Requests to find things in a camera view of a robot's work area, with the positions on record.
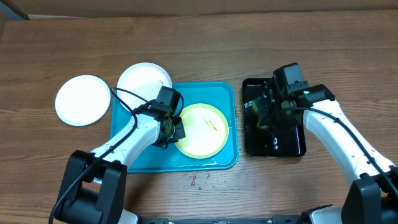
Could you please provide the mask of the green yellow sponge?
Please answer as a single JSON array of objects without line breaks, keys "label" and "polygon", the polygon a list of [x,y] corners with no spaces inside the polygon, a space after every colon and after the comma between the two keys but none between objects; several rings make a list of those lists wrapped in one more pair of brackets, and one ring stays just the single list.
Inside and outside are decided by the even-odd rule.
[{"label": "green yellow sponge", "polygon": [[256,99],[252,102],[252,110],[257,116],[256,127],[259,129],[269,129],[269,126],[264,122],[269,116],[269,107],[265,100]]}]

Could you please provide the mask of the yellow plate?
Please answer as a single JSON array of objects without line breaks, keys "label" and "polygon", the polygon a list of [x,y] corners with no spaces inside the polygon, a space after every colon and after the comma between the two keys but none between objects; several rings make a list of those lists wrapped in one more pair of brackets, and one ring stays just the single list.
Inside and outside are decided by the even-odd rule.
[{"label": "yellow plate", "polygon": [[229,136],[224,114],[214,106],[197,103],[185,107],[180,115],[185,137],[175,144],[180,152],[194,159],[219,153]]}]

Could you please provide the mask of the white plate with orange stain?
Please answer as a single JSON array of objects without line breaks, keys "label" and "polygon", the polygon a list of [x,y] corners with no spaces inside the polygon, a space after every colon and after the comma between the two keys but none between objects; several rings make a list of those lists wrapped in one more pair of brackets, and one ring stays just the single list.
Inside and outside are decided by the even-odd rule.
[{"label": "white plate with orange stain", "polygon": [[156,99],[162,86],[172,88],[169,74],[159,65],[149,62],[130,66],[117,84],[117,88],[135,93],[147,101]]}]

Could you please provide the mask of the white plate with small stain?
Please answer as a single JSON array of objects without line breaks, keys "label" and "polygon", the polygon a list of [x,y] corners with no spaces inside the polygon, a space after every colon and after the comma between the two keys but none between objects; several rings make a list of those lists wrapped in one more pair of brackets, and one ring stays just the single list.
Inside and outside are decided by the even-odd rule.
[{"label": "white plate with small stain", "polygon": [[93,75],[79,75],[59,89],[55,112],[66,124],[87,126],[106,114],[110,102],[111,94],[105,81]]}]

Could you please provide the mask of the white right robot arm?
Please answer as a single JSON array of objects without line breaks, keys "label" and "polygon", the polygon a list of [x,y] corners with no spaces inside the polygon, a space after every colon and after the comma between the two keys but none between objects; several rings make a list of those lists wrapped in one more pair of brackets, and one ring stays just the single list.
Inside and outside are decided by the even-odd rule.
[{"label": "white right robot arm", "polygon": [[397,223],[397,166],[352,125],[325,85],[267,85],[260,126],[300,124],[325,146],[349,183],[342,206],[307,210],[301,223]]}]

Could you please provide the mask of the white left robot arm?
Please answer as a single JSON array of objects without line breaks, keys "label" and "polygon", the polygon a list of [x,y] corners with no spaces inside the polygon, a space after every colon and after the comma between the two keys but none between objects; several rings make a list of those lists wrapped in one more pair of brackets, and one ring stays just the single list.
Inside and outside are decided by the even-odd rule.
[{"label": "white left robot arm", "polygon": [[140,223],[124,209],[127,170],[148,146],[167,147],[185,137],[181,118],[134,114],[102,146],[69,157],[49,223]]}]

